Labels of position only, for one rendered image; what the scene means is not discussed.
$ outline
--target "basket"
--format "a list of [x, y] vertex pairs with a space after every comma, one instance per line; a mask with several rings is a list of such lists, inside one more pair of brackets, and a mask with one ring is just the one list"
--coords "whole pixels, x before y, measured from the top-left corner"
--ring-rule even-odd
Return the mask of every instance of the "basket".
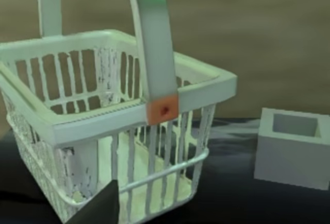
[[43, 38], [0, 44], [0, 88], [20, 155], [61, 221], [114, 179], [120, 223], [189, 201], [215, 106], [235, 95], [236, 76], [173, 53], [165, 0], [130, 0], [136, 38], [115, 30], [62, 36], [60, 0], [48, 1], [39, 0]]

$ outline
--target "orange hinge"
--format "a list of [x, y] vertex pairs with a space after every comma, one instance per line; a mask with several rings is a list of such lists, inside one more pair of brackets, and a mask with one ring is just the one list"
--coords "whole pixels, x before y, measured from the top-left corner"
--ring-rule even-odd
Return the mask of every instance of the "orange hinge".
[[147, 103], [146, 116], [148, 125], [158, 125], [177, 118], [179, 116], [178, 94], [176, 93]]

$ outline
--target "black triangular object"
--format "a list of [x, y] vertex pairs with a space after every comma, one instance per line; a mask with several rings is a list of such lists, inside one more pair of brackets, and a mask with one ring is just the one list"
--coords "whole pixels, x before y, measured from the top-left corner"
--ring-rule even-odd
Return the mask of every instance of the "black triangular object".
[[112, 180], [93, 197], [66, 224], [118, 224], [119, 189], [117, 180]]

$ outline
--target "basket handle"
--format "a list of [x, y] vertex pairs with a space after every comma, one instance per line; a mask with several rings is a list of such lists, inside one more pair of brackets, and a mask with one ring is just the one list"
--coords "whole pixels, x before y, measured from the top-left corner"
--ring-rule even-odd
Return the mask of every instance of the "basket handle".
[[[40, 34], [62, 34], [61, 0], [38, 0]], [[166, 0], [130, 0], [149, 125], [178, 117], [178, 91]]]

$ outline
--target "dark surface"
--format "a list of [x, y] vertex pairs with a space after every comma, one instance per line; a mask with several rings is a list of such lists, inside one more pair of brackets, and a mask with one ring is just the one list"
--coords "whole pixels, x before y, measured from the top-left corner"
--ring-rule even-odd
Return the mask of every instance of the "dark surface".
[[[193, 200], [151, 223], [330, 223], [329, 192], [253, 179], [256, 135], [211, 139], [209, 148]], [[0, 173], [0, 223], [60, 224], [10, 133], [0, 141]]]

